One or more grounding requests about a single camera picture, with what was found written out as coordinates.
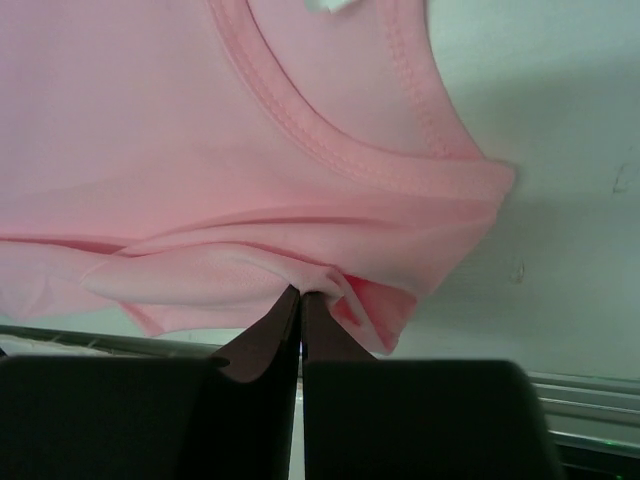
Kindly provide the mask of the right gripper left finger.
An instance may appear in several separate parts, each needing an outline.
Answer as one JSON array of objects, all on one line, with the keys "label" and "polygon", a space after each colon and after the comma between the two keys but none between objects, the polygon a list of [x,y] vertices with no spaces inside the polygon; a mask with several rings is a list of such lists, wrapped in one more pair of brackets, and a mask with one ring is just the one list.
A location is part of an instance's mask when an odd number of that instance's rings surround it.
[{"label": "right gripper left finger", "polygon": [[266,315],[210,357],[207,381],[294,385],[300,352],[299,306],[299,291],[287,288]]}]

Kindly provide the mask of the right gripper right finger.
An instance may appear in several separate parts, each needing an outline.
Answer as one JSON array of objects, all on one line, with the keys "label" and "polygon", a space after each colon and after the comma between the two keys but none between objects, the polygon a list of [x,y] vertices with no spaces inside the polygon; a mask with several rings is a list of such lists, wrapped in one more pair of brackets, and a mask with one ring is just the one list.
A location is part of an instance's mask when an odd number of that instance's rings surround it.
[{"label": "right gripper right finger", "polygon": [[333,318],[317,292],[302,297],[301,345],[304,363],[376,360]]}]

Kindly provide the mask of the pink t-shirt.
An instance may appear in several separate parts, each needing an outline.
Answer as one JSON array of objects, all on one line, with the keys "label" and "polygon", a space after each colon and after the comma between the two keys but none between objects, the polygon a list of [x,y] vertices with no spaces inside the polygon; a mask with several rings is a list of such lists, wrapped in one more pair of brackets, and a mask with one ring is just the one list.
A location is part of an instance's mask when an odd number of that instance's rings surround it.
[{"label": "pink t-shirt", "polygon": [[514,180],[420,1],[5,1],[1,312],[242,328],[289,287],[391,352]]}]

